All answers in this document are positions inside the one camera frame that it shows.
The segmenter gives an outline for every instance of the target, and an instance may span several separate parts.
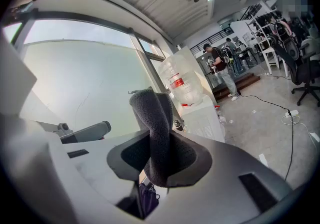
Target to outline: brown wooden platform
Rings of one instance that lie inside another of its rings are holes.
[[[236,85],[236,88],[238,90],[241,90],[247,86],[250,86],[252,83],[255,83],[258,80],[260,80],[259,76],[255,76],[253,73],[247,73],[243,76],[236,78],[234,80],[234,83]],[[218,86],[213,88],[212,92],[216,100],[227,97],[230,93],[225,83],[219,84]]]

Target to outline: plastic bottle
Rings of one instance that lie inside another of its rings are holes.
[[[204,95],[200,79],[183,56],[168,57],[161,63],[158,72],[183,106],[202,101]]]

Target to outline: white shoe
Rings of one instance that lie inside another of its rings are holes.
[[[232,98],[231,98],[231,101],[234,101],[234,100],[236,100],[238,97],[239,97],[240,95],[237,95],[237,96],[233,96]]]

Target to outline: black metal railing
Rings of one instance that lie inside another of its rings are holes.
[[[221,40],[221,39],[223,39],[233,33],[234,33],[234,31],[232,30],[232,28],[227,27],[216,34],[213,34],[211,37],[205,39],[204,41],[200,42],[199,44],[195,45],[190,50],[191,50],[192,54],[195,54],[199,51],[203,51],[204,44],[208,43],[208,44],[212,45],[213,43],[215,43],[215,42],[217,42],[217,41],[219,41],[219,40]]]
[[[247,8],[243,16],[241,17],[240,21],[242,20],[250,20],[253,18],[258,11],[262,8],[261,4],[255,4]]]

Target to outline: gray armrest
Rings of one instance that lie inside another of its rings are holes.
[[[313,52],[311,52],[311,53],[308,53],[308,54],[302,56],[301,58],[302,58],[303,60],[305,60],[305,59],[308,59],[308,58],[314,56],[315,54],[316,54],[315,51],[313,51]]]
[[[301,46],[300,48],[299,48],[299,50],[303,50],[304,48],[306,48],[306,47],[308,47],[309,46],[309,43],[306,43],[306,44],[304,44],[303,46]]]

